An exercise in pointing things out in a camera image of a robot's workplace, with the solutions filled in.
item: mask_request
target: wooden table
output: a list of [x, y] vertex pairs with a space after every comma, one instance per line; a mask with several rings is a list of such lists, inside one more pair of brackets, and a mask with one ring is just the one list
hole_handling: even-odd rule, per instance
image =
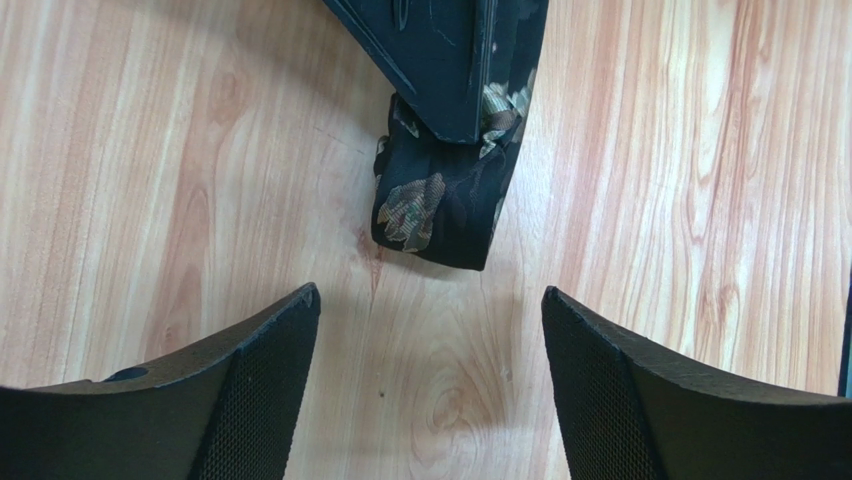
[[554, 284], [832, 393], [849, 45], [843, 0], [551, 0], [479, 274], [370, 240], [391, 88], [320, 0], [0, 0], [0, 381], [103, 379], [315, 281], [288, 478], [565, 478]]

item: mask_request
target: wooden surface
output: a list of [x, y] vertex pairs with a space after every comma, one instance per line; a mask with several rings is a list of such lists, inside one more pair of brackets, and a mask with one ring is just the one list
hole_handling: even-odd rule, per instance
[[391, 88], [320, 0], [0, 0], [0, 382], [173, 351], [307, 281], [291, 479], [564, 478], [549, 284], [832, 393], [852, 4], [551, 0], [492, 256], [369, 238]]

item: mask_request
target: tabletop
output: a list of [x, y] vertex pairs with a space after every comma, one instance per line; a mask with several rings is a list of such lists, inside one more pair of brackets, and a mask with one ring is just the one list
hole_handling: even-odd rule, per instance
[[0, 382], [101, 380], [313, 281], [287, 478], [567, 477], [548, 285], [834, 393], [849, 45], [843, 0], [551, 0], [478, 273], [370, 239], [392, 89], [321, 0], [0, 0]]

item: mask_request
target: brown leaf print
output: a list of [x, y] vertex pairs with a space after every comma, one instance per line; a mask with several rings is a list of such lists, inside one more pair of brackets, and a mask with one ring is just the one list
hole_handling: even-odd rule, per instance
[[403, 252], [424, 250], [432, 238], [432, 224], [446, 184], [440, 173], [394, 187], [379, 209], [376, 223], [387, 223], [385, 236], [405, 242]]

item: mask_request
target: wood grain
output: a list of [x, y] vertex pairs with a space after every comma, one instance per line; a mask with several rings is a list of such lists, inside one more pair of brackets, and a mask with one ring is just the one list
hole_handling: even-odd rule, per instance
[[551, 1], [478, 274], [369, 239], [391, 88], [320, 0], [0, 0], [0, 382], [103, 379], [315, 281], [287, 478], [566, 478], [554, 284], [832, 393], [849, 45], [843, 0]]

